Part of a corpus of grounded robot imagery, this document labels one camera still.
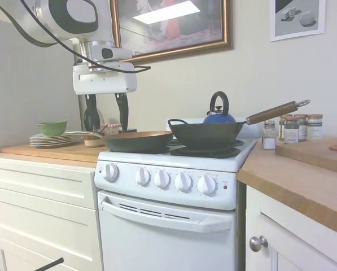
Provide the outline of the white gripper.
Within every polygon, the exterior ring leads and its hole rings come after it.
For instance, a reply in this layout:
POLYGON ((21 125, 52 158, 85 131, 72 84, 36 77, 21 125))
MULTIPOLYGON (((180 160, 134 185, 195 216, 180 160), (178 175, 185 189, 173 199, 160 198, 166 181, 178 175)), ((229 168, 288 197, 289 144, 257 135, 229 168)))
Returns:
POLYGON ((97 129, 97 101, 95 94, 115 93, 123 132, 128 129, 129 106, 126 93, 137 89, 135 73, 116 71, 91 72, 87 64, 73 66, 73 87, 77 95, 85 95, 85 129, 97 129))

